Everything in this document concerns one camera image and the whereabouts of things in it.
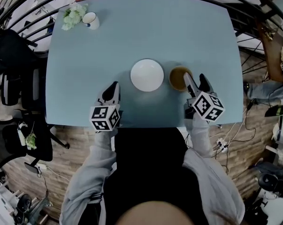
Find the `chair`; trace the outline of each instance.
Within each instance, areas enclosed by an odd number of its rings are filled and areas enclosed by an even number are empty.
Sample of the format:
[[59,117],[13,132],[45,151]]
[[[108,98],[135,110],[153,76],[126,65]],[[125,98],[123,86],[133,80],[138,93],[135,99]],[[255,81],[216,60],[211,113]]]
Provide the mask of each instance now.
[[26,156],[26,150],[18,138],[16,121],[0,121],[0,168],[15,158]]
[[34,53],[28,47],[28,40],[13,30],[0,29],[0,74],[38,68],[46,63],[47,56]]
[[26,110],[46,110],[46,66],[22,72],[21,100]]
[[[20,122],[25,122],[28,127],[22,128],[22,133],[26,137],[31,131],[36,135],[36,149],[28,150],[27,146],[22,146],[17,128]],[[51,139],[57,141],[51,132],[52,126],[47,125],[44,114],[32,114],[29,111],[15,110],[12,120],[0,121],[0,168],[7,162],[26,155],[32,156],[35,160],[31,163],[25,163],[28,170],[38,173],[35,167],[39,160],[51,161],[53,159],[53,148]]]
[[28,73],[34,69],[46,71],[47,56],[48,51],[33,52],[28,47],[28,40],[15,31],[0,29],[0,74],[4,73],[0,90],[4,105],[17,104],[22,88],[21,78],[26,81],[30,77]]

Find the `sneaker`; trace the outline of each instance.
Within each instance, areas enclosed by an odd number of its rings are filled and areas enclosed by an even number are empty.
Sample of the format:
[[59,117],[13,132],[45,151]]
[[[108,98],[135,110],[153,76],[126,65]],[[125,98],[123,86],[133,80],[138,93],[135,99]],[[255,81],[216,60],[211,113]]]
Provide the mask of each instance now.
[[246,81],[244,81],[244,92],[247,94],[248,93],[248,90],[250,88],[250,84]]

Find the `electrical wire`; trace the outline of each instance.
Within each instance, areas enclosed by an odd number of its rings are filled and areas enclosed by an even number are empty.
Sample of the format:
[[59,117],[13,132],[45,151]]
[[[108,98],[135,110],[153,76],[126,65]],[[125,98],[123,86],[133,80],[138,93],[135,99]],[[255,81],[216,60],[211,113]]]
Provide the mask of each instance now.
[[245,129],[248,130],[248,131],[253,131],[253,130],[255,130],[253,137],[250,138],[250,139],[248,139],[248,140],[243,140],[243,141],[241,141],[241,140],[232,140],[231,142],[241,142],[241,143],[243,143],[243,142],[248,142],[248,141],[252,140],[252,139],[255,137],[255,135],[256,135],[256,128],[253,127],[253,128],[251,128],[251,129],[249,129],[249,128],[247,127],[247,125],[246,125],[246,121],[247,121],[247,115],[246,115],[246,117],[245,117]]
[[226,134],[224,140],[227,138],[228,134],[231,132],[231,130],[233,129],[233,127],[235,126],[235,124],[237,124],[237,122],[234,123],[233,126],[231,127],[231,129],[229,130],[229,132],[227,132],[227,134]]
[[44,179],[44,185],[45,185],[45,187],[46,187],[46,197],[48,197],[48,188],[47,188],[47,184],[46,184],[46,178],[42,175],[42,171],[38,168],[38,170],[39,170],[39,172],[40,172],[40,176],[38,176],[38,174],[37,174],[37,177],[39,177],[39,178],[41,178],[41,176],[43,177],[43,179]]
[[246,119],[248,113],[249,113],[249,111],[246,113],[245,118],[244,118],[243,122],[241,123],[241,125],[240,125],[238,131],[235,133],[234,137],[233,137],[233,138],[231,139],[231,141],[228,143],[228,147],[230,146],[231,142],[234,140],[234,138],[235,138],[235,137],[237,136],[237,134],[239,133],[241,127],[243,126],[243,124],[244,124],[244,122],[245,122],[245,119]]
[[186,145],[187,145],[188,136],[189,134],[187,134],[186,138],[184,139]]
[[220,150],[219,152],[217,152],[217,151],[218,151],[218,149],[217,149],[217,150],[215,150],[215,155],[214,155],[214,156],[212,156],[211,158],[214,158],[214,157],[215,157],[215,159],[216,159],[216,156],[222,152],[222,150]]
[[266,192],[264,192],[264,194],[262,194],[262,197],[263,197],[264,199],[267,199],[267,200],[275,200],[275,199],[278,198],[278,195],[276,195],[276,194],[273,194],[273,195],[274,195],[274,198],[270,199],[270,198],[267,198],[267,197],[266,197]]
[[264,105],[266,105],[266,106],[270,106],[269,104],[266,104],[266,103],[261,103],[261,102],[258,102],[259,104],[264,104]]
[[211,137],[209,137],[209,138],[215,137],[215,136],[217,136],[217,135],[226,135],[226,134],[225,134],[225,133],[218,133],[218,134],[215,134],[215,135],[213,135],[213,136],[211,136]]
[[49,170],[51,170],[54,174],[56,174],[57,176],[62,177],[62,178],[64,178],[64,179],[66,179],[67,181],[70,181],[68,178],[65,178],[65,177],[63,177],[63,176],[61,176],[61,175],[55,173],[49,166],[46,166],[46,167],[47,167]]
[[229,173],[229,168],[228,168],[228,153],[229,153],[229,145],[228,145],[228,147],[227,147],[227,161],[226,161],[226,174],[228,175],[228,173]]
[[238,178],[241,174],[243,174],[245,171],[248,171],[249,169],[247,168],[247,169],[245,169],[244,171],[242,171],[237,177],[234,177],[233,179],[236,179],[236,178]]

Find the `jeans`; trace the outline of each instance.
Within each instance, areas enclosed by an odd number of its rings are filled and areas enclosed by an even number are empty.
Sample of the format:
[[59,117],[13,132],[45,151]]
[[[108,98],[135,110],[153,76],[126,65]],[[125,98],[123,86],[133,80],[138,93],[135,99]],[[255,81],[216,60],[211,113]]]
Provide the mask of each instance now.
[[283,177],[283,168],[269,162],[260,161],[256,164],[255,169],[261,173],[269,173],[278,177]]
[[283,83],[267,81],[260,84],[249,84],[247,92],[249,99],[256,99],[258,103],[269,103],[283,99]]

